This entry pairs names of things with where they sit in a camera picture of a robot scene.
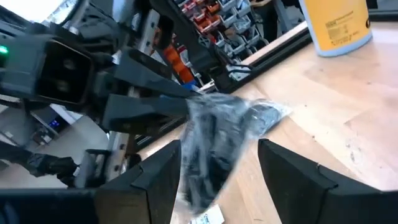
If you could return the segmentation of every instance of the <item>black plastic part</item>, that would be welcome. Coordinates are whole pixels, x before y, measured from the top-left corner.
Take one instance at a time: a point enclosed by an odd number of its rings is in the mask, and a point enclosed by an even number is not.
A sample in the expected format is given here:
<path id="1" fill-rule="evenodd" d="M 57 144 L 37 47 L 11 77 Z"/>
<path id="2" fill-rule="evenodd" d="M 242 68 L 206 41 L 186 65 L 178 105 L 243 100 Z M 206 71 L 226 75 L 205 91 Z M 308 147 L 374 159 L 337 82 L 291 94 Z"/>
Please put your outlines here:
<path id="1" fill-rule="evenodd" d="M 267 139 L 258 156 L 283 224 L 398 223 L 398 192 L 374 189 Z"/>
<path id="2" fill-rule="evenodd" d="M 157 91 L 161 94 L 188 98 L 192 92 L 165 77 L 170 68 L 136 49 L 125 48 L 114 77 L 136 87 Z"/>
<path id="3" fill-rule="evenodd" d="M 369 19 L 372 22 L 397 22 L 398 10 L 369 9 Z"/>
<path id="4" fill-rule="evenodd" d="M 183 98 L 133 98 L 111 94 L 108 96 L 102 125 L 113 131 L 152 135 L 157 134 L 161 128 L 159 119 L 162 118 L 159 116 L 182 117 L 187 114 L 188 106 Z"/>
<path id="5" fill-rule="evenodd" d="M 170 223 L 180 163 L 180 141 L 172 141 L 97 189 L 0 190 L 0 222 Z"/>

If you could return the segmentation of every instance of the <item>yellow bottle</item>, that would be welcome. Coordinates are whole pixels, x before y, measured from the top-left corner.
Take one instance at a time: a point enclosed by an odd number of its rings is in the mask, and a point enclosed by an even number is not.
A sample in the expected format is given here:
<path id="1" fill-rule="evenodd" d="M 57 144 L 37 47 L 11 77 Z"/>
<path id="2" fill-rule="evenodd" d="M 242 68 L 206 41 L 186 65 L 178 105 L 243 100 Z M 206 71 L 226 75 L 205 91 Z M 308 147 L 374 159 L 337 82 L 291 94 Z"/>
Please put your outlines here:
<path id="1" fill-rule="evenodd" d="M 333 57 L 358 49 L 372 37 L 365 0 L 300 0 L 319 55 Z"/>

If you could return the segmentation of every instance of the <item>clear plastic bag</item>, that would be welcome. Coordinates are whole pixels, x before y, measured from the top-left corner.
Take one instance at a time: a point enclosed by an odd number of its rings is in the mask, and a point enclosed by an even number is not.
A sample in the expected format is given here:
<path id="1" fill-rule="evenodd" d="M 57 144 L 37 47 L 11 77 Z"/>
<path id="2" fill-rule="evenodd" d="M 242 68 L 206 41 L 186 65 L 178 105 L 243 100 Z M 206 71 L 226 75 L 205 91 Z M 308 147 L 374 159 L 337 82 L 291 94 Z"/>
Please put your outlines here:
<path id="1" fill-rule="evenodd" d="M 263 136 L 289 110 L 266 100 L 248 101 L 221 93 L 189 99 L 188 107 L 190 120 L 181 137 L 179 199 L 198 215 L 223 188 L 245 143 Z"/>

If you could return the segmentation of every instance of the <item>wooden table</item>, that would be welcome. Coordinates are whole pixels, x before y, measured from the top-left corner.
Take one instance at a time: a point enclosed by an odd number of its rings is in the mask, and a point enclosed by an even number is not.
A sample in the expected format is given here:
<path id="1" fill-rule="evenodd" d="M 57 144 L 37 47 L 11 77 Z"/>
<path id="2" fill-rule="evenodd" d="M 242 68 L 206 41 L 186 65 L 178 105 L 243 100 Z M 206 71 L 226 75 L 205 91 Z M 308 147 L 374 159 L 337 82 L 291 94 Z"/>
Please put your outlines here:
<path id="1" fill-rule="evenodd" d="M 300 24 L 244 63 L 250 63 Z M 373 23 L 374 38 L 348 55 L 321 58 L 313 44 L 235 95 L 266 98 L 293 113 L 266 137 L 294 152 L 381 190 L 398 189 L 398 24 Z M 149 156 L 181 129 L 142 154 Z M 252 142 L 217 200 L 226 223 L 280 223 Z M 173 220 L 172 223 L 185 223 Z"/>

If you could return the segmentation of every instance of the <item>black wire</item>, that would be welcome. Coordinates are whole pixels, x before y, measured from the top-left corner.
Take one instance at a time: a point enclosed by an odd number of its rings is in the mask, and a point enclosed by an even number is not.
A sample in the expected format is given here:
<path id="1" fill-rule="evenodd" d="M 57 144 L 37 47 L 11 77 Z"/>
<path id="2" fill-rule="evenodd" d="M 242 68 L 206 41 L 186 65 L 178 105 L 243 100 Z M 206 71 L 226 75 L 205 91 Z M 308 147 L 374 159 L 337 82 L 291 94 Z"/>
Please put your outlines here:
<path id="1" fill-rule="evenodd" d="M 59 23 L 60 26 L 64 26 L 68 21 L 70 21 L 75 14 L 78 12 L 79 8 L 84 4 L 85 0 L 76 0 L 76 4 L 74 5 L 73 9 L 67 15 L 67 17 Z"/>

